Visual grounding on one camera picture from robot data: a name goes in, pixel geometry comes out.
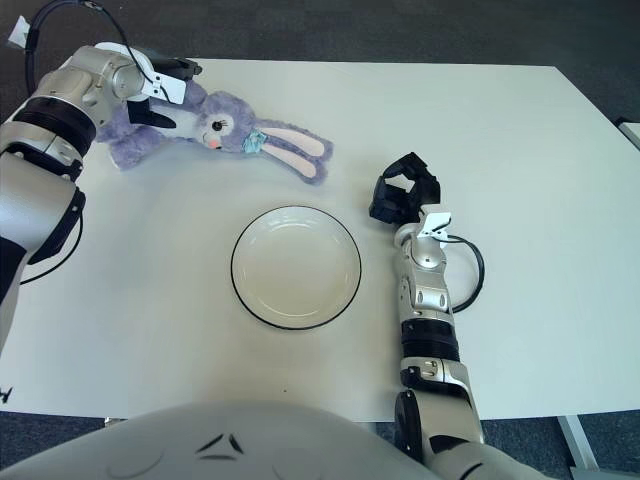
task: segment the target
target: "gray floor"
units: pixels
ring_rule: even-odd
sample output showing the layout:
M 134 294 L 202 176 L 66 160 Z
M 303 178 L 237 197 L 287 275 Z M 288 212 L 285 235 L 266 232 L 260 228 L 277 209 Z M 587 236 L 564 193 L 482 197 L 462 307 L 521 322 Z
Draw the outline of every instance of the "gray floor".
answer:
M 2 0 L 0 34 L 41 0 Z M 640 119 L 637 0 L 156 0 L 103 3 L 131 43 L 173 55 L 271 60 L 554 65 L 610 120 Z M 94 12 L 63 7 L 41 35 L 38 71 L 80 45 L 117 41 Z M 21 52 L 0 49 L 0 119 L 24 99 Z M 582 417 L 604 468 L 640 472 L 640 412 Z M 93 431 L 100 419 L 0 412 L 0 468 Z M 487 440 L 570 478 L 555 419 L 484 422 Z M 389 427 L 380 425 L 383 436 Z

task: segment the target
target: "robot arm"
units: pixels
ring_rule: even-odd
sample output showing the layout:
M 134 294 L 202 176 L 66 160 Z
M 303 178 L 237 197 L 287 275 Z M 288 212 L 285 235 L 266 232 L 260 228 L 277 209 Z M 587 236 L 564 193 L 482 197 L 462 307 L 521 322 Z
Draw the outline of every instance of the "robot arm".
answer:
M 58 253 L 82 214 L 85 195 L 75 180 L 96 130 L 127 101 L 151 95 L 182 103 L 185 80 L 200 72 L 173 59 L 174 76 L 165 75 L 128 51 L 111 43 L 81 47 L 0 126 L 0 353 L 25 265 Z
M 405 175 L 414 181 L 406 192 L 386 180 Z M 396 447 L 444 479 L 543 479 L 530 467 L 484 444 L 467 367 L 460 362 L 453 314 L 469 306 L 484 281 L 461 305 L 451 305 L 444 273 L 448 243 L 472 243 L 449 237 L 451 214 L 438 211 L 440 185 L 411 153 L 385 170 L 378 180 L 370 215 L 403 223 L 398 249 L 397 305 L 402 338 L 400 379 L 408 389 L 396 397 Z

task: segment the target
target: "black wire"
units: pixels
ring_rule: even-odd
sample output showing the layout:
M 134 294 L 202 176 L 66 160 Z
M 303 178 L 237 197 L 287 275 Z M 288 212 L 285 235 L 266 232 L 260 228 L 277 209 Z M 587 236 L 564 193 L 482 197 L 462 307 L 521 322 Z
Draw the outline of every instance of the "black wire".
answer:
M 473 292 L 471 292 L 471 295 L 469 295 L 469 298 L 467 298 L 460 305 L 456 305 L 451 309 L 453 313 L 458 313 L 468 308 L 473 302 L 475 302 L 476 298 L 478 298 L 478 295 L 480 295 L 480 290 L 482 290 L 482 286 L 484 285 L 484 271 L 485 271 L 484 258 L 482 257 L 482 253 L 480 252 L 480 249 L 475 244 L 471 243 L 469 240 L 459 237 L 457 235 L 449 235 L 449 238 L 452 238 L 453 240 L 440 240 L 437 238 L 435 240 L 442 243 L 464 243 L 466 246 L 468 246 L 471 249 L 473 254 L 476 256 L 476 261 L 478 262 L 478 283 L 476 283 L 476 288 L 474 288 Z
M 45 275 L 49 275 L 54 270 L 57 270 L 58 268 L 60 268 L 64 264 L 64 262 L 69 260 L 69 257 L 71 257 L 71 255 L 73 255 L 73 252 L 75 252 L 76 248 L 78 248 L 78 245 L 80 245 L 80 239 L 82 238 L 82 228 L 83 228 L 83 226 L 84 226 L 84 222 L 82 221 L 82 214 L 80 214 L 80 228 L 78 229 L 78 237 L 76 238 L 76 243 L 74 243 L 73 247 L 71 247 L 71 250 L 69 250 L 69 253 L 67 253 L 62 260 L 60 260 L 57 264 L 55 264 L 49 270 L 45 270 L 44 272 L 39 273 L 35 277 L 27 278 L 26 280 L 21 281 L 20 285 L 25 285 L 27 283 L 31 283 L 34 280 L 38 280 L 39 278 L 44 277 Z
M 92 10 L 95 10 L 97 12 L 103 13 L 109 19 L 109 21 L 115 27 L 115 29 L 118 31 L 118 34 L 120 35 L 122 43 L 124 44 L 127 51 L 129 52 L 129 55 L 131 56 L 131 59 L 133 60 L 133 63 L 136 65 L 136 68 L 138 69 L 138 71 L 149 83 L 153 83 L 153 80 L 151 80 L 147 76 L 147 74 L 144 72 L 144 70 L 142 70 L 142 67 L 138 63 L 138 60 L 133 55 L 133 52 L 131 51 L 131 47 L 129 46 L 129 41 L 127 40 L 127 35 L 125 34 L 123 28 L 116 21 L 113 15 L 111 15 L 109 11 L 106 8 L 104 8 L 103 5 L 97 2 L 89 2 L 89 1 L 83 1 L 83 0 L 53 0 L 47 3 L 46 5 L 44 5 L 40 10 L 38 10 L 38 12 L 33 17 L 33 20 L 31 21 L 31 27 L 29 28 L 29 33 L 27 34 L 27 48 L 25 49 L 25 57 L 24 57 L 24 74 L 25 74 L 25 82 L 27 84 L 27 93 L 29 94 L 29 96 L 31 96 L 36 89 L 35 78 L 34 78 L 35 77 L 35 73 L 34 73 L 35 53 L 38 47 L 38 36 L 40 34 L 40 27 L 42 26 L 42 24 L 44 23 L 44 20 L 47 18 L 47 16 L 51 12 L 53 12 L 55 9 L 63 5 L 80 5 L 80 6 L 84 6 Z M 173 103 L 171 100 L 169 100 L 169 95 L 167 94 L 167 91 L 162 85 L 160 85 L 160 90 L 162 91 L 166 101 L 169 103 Z
M 451 217 L 449 217 L 449 221 L 447 223 L 443 223 L 442 225 L 438 225 L 436 228 L 431 229 L 431 233 L 440 233 L 440 230 L 451 225 Z
M 24 77 L 27 84 L 27 93 L 29 96 L 33 94 L 36 89 L 34 80 L 34 62 L 36 48 L 38 47 L 38 35 L 40 34 L 40 27 L 44 23 L 45 18 L 49 16 L 58 7 L 63 5 L 80 5 L 81 0 L 53 0 L 43 5 L 40 10 L 34 15 L 29 27 L 29 33 L 27 34 L 27 47 L 25 49 L 24 56 Z
M 129 55 L 131 56 L 131 59 L 133 60 L 133 63 L 136 64 L 136 67 L 138 69 L 138 71 L 142 74 L 142 76 L 144 78 L 147 79 L 147 81 L 149 83 L 153 83 L 153 80 L 151 80 L 146 73 L 144 73 L 144 70 L 142 70 L 142 67 L 140 66 L 140 64 L 138 63 L 138 60 L 136 59 L 136 57 L 133 55 L 133 52 L 131 51 L 131 47 L 129 46 L 129 41 L 127 40 L 127 35 L 124 33 L 124 30 L 122 29 L 122 27 L 120 26 L 120 24 L 116 21 L 115 18 L 113 18 L 113 16 L 107 11 L 106 8 L 104 8 L 102 5 L 100 4 L 95 4 L 94 5 L 97 7 L 96 10 L 101 11 L 102 13 L 104 13 L 106 15 L 106 17 L 111 21 L 111 23 L 113 24 L 113 26 L 115 27 L 115 29 L 118 31 L 118 33 L 120 34 L 120 38 L 122 40 L 122 44 L 126 47 L 127 51 L 129 52 Z M 164 98 L 167 102 L 169 103 L 173 103 L 171 100 L 169 100 L 169 95 L 167 94 L 167 91 L 164 89 L 164 87 L 162 85 L 160 85 L 160 90 L 162 90 L 162 93 L 164 94 Z

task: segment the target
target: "plate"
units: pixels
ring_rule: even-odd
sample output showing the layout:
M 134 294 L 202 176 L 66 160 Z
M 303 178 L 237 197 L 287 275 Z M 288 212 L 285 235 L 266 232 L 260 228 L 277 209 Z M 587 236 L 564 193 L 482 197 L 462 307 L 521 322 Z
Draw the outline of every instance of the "plate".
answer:
M 349 231 L 321 210 L 282 207 L 256 218 L 231 257 L 233 287 L 258 319 L 303 330 L 330 322 L 358 291 L 360 253 Z

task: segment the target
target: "purple plush toy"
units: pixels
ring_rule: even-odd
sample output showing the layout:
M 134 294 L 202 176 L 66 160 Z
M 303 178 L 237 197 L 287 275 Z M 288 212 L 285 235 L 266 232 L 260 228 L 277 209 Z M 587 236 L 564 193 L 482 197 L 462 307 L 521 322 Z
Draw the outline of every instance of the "purple plush toy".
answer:
M 246 102 L 229 93 L 207 95 L 190 81 L 182 105 L 151 99 L 150 106 L 172 119 L 176 128 L 132 124 L 123 106 L 98 131 L 97 141 L 110 145 L 118 168 L 131 168 L 160 145 L 177 140 L 225 152 L 264 152 L 287 164 L 307 183 L 319 183 L 327 174 L 324 164 L 333 153 L 331 142 L 294 125 L 256 118 Z

